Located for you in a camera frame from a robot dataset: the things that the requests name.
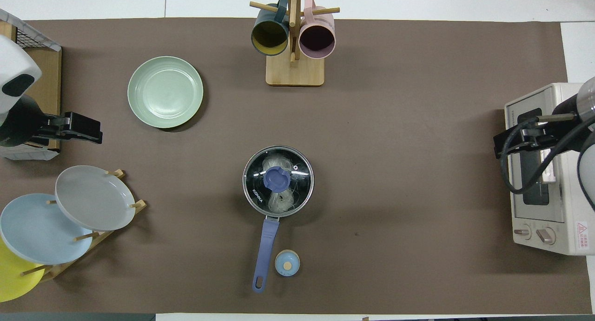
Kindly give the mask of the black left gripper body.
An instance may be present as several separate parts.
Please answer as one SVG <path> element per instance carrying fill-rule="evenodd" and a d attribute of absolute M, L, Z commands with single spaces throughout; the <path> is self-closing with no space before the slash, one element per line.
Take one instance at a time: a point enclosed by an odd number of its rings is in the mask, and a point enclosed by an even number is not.
<path fill-rule="evenodd" d="M 70 126 L 72 118 L 59 115 L 43 115 L 40 127 L 34 132 L 33 137 L 39 139 L 70 140 L 65 126 Z"/>

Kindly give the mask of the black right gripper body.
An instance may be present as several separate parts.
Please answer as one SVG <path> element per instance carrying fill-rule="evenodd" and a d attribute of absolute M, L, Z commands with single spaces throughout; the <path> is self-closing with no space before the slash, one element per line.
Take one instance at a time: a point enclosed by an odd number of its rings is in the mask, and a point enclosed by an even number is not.
<path fill-rule="evenodd" d="M 522 143 L 529 148 L 551 148 L 558 143 L 558 138 L 545 125 L 531 125 L 520 130 Z"/>

